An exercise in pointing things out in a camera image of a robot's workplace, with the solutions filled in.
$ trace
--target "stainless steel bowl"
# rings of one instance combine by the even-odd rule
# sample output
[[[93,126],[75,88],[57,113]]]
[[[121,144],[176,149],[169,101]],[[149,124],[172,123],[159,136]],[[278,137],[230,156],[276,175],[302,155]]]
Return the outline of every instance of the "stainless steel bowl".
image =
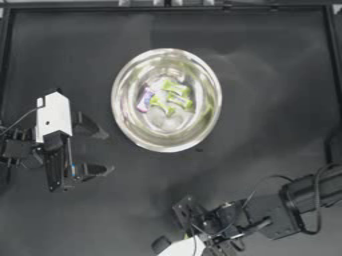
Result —
[[[136,109],[145,86],[169,79],[191,87],[193,109],[179,106],[171,117],[151,107]],[[193,54],[177,49],[151,50],[121,69],[112,87],[112,112],[127,137],[140,147],[157,152],[177,152],[195,146],[209,134],[220,114],[222,90],[218,78]]]

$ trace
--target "black table surface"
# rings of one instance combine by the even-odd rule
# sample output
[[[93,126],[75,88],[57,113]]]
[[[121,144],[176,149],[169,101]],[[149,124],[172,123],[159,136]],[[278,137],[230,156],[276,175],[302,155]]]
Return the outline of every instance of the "black table surface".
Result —
[[[111,112],[120,68],[141,52],[164,47],[196,54],[223,89],[222,115],[211,135],[195,148],[173,154],[135,146]],[[44,171],[17,169],[0,197],[1,255],[152,255],[156,237],[181,237],[169,209],[185,194],[213,208],[244,198],[263,176],[298,177],[324,164],[323,140],[339,113],[318,11],[18,11],[5,122],[13,122],[56,87],[72,108],[111,135],[104,144],[76,141],[76,158],[112,163],[116,170],[68,193],[49,193]],[[282,184],[268,182],[260,193],[276,193]],[[268,241],[254,235],[242,255],[339,256],[340,214],[340,207],[323,210],[323,230],[315,237],[299,234]]]

